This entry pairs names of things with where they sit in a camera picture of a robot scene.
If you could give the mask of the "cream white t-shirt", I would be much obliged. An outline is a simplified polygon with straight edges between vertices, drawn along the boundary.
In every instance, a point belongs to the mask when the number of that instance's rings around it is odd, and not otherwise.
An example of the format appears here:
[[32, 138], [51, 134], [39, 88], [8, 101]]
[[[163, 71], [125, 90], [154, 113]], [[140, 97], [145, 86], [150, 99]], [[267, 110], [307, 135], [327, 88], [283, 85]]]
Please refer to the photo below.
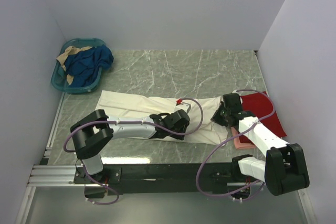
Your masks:
[[[145, 97], [103, 90], [96, 109], [103, 109], [107, 115], [141, 118], [162, 112], [172, 113], [176, 101], [176, 98]], [[185, 136], [182, 142], [218, 145], [228, 136], [226, 127], [211, 121], [219, 108], [221, 97], [198, 99], [197, 102], [203, 109], [202, 125], [195, 133]]]

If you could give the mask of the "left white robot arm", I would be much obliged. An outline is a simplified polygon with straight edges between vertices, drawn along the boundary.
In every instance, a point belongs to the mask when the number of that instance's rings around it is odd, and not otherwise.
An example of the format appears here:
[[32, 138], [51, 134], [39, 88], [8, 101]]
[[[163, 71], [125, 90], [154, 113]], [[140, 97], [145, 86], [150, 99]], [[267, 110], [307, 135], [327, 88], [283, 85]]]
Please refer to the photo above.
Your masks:
[[183, 140], [189, 124], [190, 117], [183, 109], [144, 118], [108, 116], [103, 109], [98, 109], [74, 124], [70, 132], [77, 159], [83, 162], [87, 178], [99, 183], [105, 176], [100, 151], [110, 140], [133, 137]]

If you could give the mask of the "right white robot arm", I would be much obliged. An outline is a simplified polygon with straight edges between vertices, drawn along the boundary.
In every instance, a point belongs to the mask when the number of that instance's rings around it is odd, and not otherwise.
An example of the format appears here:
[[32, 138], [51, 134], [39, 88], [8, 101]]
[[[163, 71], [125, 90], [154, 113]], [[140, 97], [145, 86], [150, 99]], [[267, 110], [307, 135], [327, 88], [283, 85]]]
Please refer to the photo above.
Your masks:
[[223, 95], [212, 122], [232, 127], [247, 137], [263, 154], [265, 160], [251, 155], [232, 159], [230, 175], [241, 182], [247, 176], [264, 182], [275, 196], [309, 187], [306, 159], [299, 144], [290, 144], [269, 130], [251, 111], [243, 109], [238, 93]]

